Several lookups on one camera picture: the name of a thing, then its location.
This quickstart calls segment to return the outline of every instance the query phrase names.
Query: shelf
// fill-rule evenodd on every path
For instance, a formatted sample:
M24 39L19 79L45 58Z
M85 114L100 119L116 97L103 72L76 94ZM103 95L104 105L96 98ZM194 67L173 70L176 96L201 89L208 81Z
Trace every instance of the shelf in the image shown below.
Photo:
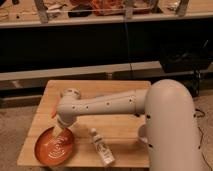
M44 4L50 6L54 0L45 0ZM17 28L17 27L42 27L58 25L82 25L82 24L105 24L121 22L143 22L159 20L179 20L189 18L209 18L213 17L212 0L189 0L187 12L183 17L168 10L168 5L174 0L160 0L158 3L162 13L133 14L132 17L126 18L124 10L123 15L96 16L94 12L87 17L68 17L68 12L74 6L69 0L57 1L60 4L66 4L55 18L49 17L47 23L40 21L38 11L34 0L21 0L18 5L12 5L11 1L6 1L0 7L0 28Z

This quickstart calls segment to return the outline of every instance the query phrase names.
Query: hole on robot arm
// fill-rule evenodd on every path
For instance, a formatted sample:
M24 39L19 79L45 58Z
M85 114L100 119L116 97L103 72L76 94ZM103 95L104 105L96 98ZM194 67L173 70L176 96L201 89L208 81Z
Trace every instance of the hole on robot arm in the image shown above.
M153 145L152 145L152 144L149 144L148 146L149 146L149 148L153 148Z
M147 119L151 119L151 116L150 116L150 115L146 115L146 118L147 118Z

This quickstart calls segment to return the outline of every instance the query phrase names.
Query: bottle cap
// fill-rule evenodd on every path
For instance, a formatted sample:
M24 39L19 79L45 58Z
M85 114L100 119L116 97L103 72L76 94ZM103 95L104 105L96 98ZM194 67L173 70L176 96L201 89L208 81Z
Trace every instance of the bottle cap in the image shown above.
M97 135L97 130L96 130L95 128L92 128L92 129L90 130L90 135L92 135L92 136Z

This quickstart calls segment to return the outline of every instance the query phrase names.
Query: cable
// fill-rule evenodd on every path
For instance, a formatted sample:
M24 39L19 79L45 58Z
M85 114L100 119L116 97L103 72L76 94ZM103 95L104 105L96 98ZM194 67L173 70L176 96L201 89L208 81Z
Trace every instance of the cable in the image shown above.
M196 108L195 111L201 113L201 115L196 115L197 118L203 118L206 116L206 113L204 111L202 111L201 109Z
M202 111L201 109L196 108L195 110L196 110L197 112L202 113L202 115L198 115L197 118L203 118L203 117L206 116L206 113L205 113L204 111ZM202 143L203 143L204 133L203 133L203 131L202 131L202 129L201 129L200 127L198 127L198 129L199 129L199 131L200 131L200 133L201 133L201 137L200 137L200 146L199 146L199 149L200 149L201 146L202 146ZM204 156L203 153L202 153L202 157L203 157L203 160L204 160L204 162L206 163L206 165L209 167L210 171L213 171L212 167L210 166L210 164L209 164L208 161L206 160L206 158L205 158L205 156Z
M125 33L126 33L126 46L127 46L127 56L128 56L128 60L129 60L129 67L130 67L130 77L131 77L131 79L134 79L133 70L132 70L132 58L131 58L131 51L130 51L129 29L128 29L128 25L126 22L126 17L124 19L124 28L125 28Z

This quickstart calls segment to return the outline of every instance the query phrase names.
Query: metal bar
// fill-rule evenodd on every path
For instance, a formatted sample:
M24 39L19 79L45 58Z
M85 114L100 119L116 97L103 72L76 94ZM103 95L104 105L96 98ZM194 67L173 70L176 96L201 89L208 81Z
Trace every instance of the metal bar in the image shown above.
M189 4L189 0L181 0L180 4L176 10L176 14L180 17L183 17L186 15L187 7Z
M133 16L133 0L125 1L125 19L131 19Z
M41 23L48 23L48 15L43 0L34 0Z

